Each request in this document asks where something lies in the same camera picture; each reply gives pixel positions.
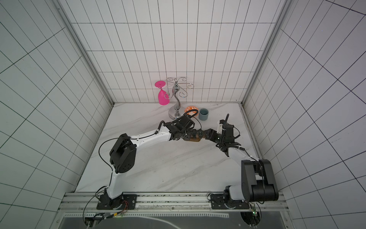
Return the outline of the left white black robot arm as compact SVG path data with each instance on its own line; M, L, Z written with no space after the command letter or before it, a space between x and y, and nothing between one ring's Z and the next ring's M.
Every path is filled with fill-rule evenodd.
M163 142L182 139L193 128L194 121L192 120L192 116L186 114L172 122L161 121L156 130L134 136L122 134L118 138L115 138L114 140L116 142L109 152L112 175L106 190L108 197L115 199L122 195L123 174L132 169L139 150Z

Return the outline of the brown wooden watch stand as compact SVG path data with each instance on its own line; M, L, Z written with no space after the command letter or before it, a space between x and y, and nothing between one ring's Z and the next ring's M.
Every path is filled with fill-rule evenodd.
M201 137L199 135L186 135L183 140L190 142L199 142L201 141Z

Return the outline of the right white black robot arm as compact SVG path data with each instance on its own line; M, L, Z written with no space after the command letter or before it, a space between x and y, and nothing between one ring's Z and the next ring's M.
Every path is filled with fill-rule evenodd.
M232 200L264 203L279 199L271 162L249 154L237 143L233 127L226 127L221 132L205 130L204 138L216 143L216 147L241 168L240 184L226 188Z

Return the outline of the black wrist watch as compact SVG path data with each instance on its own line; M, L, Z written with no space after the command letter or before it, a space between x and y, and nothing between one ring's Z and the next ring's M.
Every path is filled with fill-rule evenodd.
M204 137L204 132L202 131L202 130L200 130L200 131L198 131L197 132L197 136L198 136L198 138L200 138L200 139L202 139L203 137Z
M198 138L198 131L195 131L193 134L192 134L193 138Z

